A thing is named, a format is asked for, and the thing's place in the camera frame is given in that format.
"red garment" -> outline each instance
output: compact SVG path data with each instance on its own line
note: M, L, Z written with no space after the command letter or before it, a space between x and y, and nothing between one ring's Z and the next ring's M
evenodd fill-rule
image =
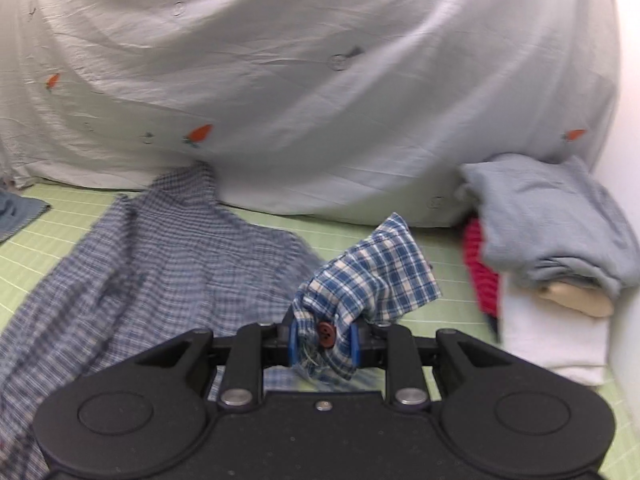
M480 260L483 241L480 221L478 218L472 218L465 227L462 241L466 269L471 276L480 310L490 316L498 317L500 277Z

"white folded cloth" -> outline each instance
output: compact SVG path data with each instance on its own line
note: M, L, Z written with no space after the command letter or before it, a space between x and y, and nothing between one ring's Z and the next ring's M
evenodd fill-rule
M591 317L544 300L500 274L500 338L503 348L581 384L604 382L609 318Z

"blue plaid shirt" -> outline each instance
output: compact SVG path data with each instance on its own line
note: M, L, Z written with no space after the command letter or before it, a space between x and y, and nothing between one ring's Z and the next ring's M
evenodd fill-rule
M400 215L393 213L365 240L324 264L303 283L293 301L298 322L299 364L308 377L330 369L351 379L350 325L393 321L440 297L431 268ZM335 345L319 348L317 325L332 323Z

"green grid mat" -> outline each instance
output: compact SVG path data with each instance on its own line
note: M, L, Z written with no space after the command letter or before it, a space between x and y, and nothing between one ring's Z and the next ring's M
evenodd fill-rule
M0 330L38 280L68 254L104 213L116 192L37 184L24 195L45 200L52 209L0 244ZM248 222L297 233L324 259L337 256L371 232L369 227L338 222L233 211ZM415 335L433 336L437 329L447 326L494 344L495 339L476 307L462 262L459 239L447 230L418 230L414 236L433 264L443 298L408 314L402 324ZM426 377L430 390L436 392L428 368ZM612 406L618 424L602 473L609 480L640 480L640 439L634 433L625 403L610 373L599 393Z

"orange carrot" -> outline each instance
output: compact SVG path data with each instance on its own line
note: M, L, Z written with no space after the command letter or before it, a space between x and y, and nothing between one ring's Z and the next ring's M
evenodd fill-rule
M564 140L580 139L580 137L582 137L586 132L587 130L571 130L564 134Z
M45 85L47 90L51 90L58 82L58 79L60 79L60 73L54 74L47 79L47 84Z
M188 135L184 136L184 142L188 142L189 144L195 144L197 142L202 142L207 138L210 131L213 129L212 124L205 124L204 126L200 126L196 128Z

